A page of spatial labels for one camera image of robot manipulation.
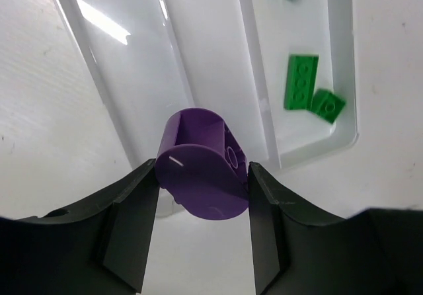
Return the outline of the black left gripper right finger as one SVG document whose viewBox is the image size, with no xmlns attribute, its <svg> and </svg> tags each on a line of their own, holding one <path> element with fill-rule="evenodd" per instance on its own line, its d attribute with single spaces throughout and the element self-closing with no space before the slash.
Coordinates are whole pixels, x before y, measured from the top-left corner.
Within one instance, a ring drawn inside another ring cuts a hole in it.
<svg viewBox="0 0 423 295">
<path fill-rule="evenodd" d="M 341 218 L 248 173 L 257 294 L 421 294 L 422 213 L 369 208 Z"/>
</svg>

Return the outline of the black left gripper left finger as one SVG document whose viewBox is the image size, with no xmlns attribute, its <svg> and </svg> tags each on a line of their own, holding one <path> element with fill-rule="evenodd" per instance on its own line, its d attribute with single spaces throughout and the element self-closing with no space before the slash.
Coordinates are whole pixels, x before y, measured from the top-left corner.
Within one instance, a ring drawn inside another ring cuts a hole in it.
<svg viewBox="0 0 423 295">
<path fill-rule="evenodd" d="M 1 293 L 140 293 L 159 195 L 154 165 L 43 217 L 2 218 Z"/>
</svg>

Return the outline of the purple lego piece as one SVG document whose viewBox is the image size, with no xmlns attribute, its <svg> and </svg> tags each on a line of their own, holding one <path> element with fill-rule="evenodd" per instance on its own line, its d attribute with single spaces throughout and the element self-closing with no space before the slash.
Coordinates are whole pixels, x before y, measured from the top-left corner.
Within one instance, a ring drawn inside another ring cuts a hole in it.
<svg viewBox="0 0 423 295">
<path fill-rule="evenodd" d="M 204 108 L 168 119 L 155 175 L 177 204 L 201 219 L 228 220 L 249 206 L 246 155 L 224 119 Z"/>
</svg>

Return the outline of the green lego brick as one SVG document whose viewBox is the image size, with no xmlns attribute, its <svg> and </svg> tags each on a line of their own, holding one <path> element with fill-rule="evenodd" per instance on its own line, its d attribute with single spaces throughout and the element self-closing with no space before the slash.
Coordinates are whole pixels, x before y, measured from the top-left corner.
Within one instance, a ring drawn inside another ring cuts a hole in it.
<svg viewBox="0 0 423 295">
<path fill-rule="evenodd" d="M 310 111 L 329 124 L 334 124 L 346 101 L 327 89 L 318 89 L 313 96 Z"/>
<path fill-rule="evenodd" d="M 311 108 L 318 63 L 318 55 L 289 55 L 284 97 L 286 110 Z"/>
</svg>

